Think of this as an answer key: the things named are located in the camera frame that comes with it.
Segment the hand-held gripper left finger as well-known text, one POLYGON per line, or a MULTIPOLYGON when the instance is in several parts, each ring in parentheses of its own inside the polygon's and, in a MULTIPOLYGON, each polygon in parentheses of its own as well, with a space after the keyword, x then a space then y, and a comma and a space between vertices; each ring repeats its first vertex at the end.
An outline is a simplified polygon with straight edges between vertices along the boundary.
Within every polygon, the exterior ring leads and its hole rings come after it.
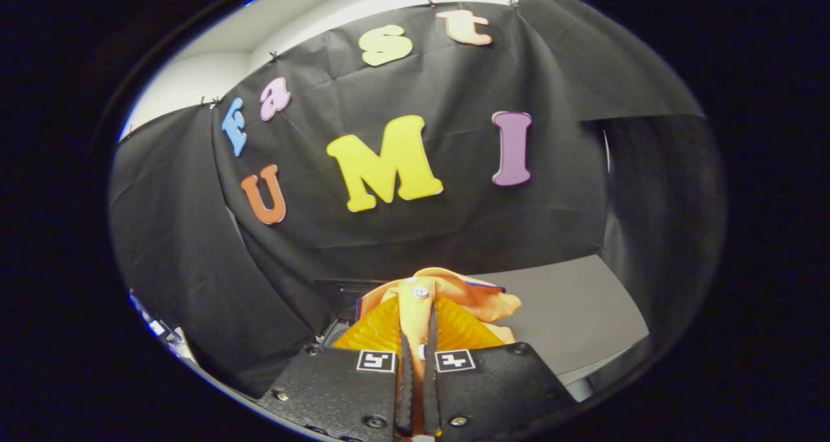
POLYGON ((285 424, 335 441, 399 441, 399 351, 335 342, 357 321, 360 292, 328 292, 332 322, 290 361, 258 406, 285 424))

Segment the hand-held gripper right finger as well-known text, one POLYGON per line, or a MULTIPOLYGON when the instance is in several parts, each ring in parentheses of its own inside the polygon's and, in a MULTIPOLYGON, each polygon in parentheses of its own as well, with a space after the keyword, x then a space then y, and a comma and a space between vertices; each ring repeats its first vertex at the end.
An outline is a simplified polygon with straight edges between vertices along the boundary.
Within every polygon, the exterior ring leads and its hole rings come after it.
POLYGON ((522 438, 577 412, 530 344, 504 344, 447 298, 433 303, 424 357, 421 408, 430 436, 522 438))

